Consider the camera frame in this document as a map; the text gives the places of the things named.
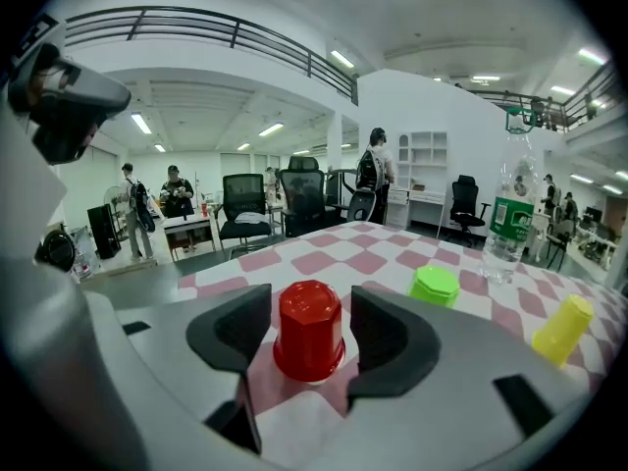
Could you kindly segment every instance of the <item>pants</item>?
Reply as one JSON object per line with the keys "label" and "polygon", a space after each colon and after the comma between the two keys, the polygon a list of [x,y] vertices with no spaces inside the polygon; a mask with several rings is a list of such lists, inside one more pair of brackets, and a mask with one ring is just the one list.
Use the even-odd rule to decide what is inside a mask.
{"label": "pants", "polygon": [[137,215],[134,211],[127,215],[127,228],[129,229],[129,242],[131,243],[131,257],[139,257],[139,246],[137,245],[136,230],[139,228],[141,234],[141,242],[144,245],[144,256],[153,256],[153,248],[150,245],[150,239],[146,231],[137,223]]}
{"label": "pants", "polygon": [[384,217],[386,216],[386,205],[389,201],[389,184],[385,184],[375,192],[375,208],[371,214],[369,222],[374,224],[384,224]]}

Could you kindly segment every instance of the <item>yellow cup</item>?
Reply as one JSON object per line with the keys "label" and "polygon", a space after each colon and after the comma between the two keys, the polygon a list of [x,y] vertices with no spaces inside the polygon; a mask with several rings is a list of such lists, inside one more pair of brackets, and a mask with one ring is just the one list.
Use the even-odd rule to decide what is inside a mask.
{"label": "yellow cup", "polygon": [[565,298],[546,325],[532,336],[532,348],[562,367],[593,319],[593,306],[579,294]]}

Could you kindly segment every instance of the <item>water bottle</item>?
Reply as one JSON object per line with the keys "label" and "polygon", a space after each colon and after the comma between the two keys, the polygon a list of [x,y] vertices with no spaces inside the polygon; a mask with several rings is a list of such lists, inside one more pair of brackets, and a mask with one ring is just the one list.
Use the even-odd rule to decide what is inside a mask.
{"label": "water bottle", "polygon": [[[525,129],[520,115],[530,115]],[[530,232],[539,188],[537,160],[528,132],[536,123],[532,110],[513,107],[506,112],[508,142],[505,145],[489,236],[484,245],[483,276],[497,284],[510,283]]]}

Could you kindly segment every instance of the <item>green bottle label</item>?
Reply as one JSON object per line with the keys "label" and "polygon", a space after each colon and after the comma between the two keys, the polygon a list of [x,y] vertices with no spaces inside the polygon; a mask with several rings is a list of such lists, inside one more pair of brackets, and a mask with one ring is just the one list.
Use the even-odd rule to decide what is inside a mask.
{"label": "green bottle label", "polygon": [[497,197],[491,218],[491,230],[510,240],[526,240],[534,204]]}

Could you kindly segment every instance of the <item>green cup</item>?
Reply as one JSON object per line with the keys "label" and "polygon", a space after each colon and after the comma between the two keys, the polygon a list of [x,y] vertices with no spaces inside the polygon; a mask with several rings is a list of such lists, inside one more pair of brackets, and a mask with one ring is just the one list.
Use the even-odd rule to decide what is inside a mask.
{"label": "green cup", "polygon": [[460,283],[454,274],[442,267],[426,265],[415,271],[408,295],[450,308],[459,293]]}

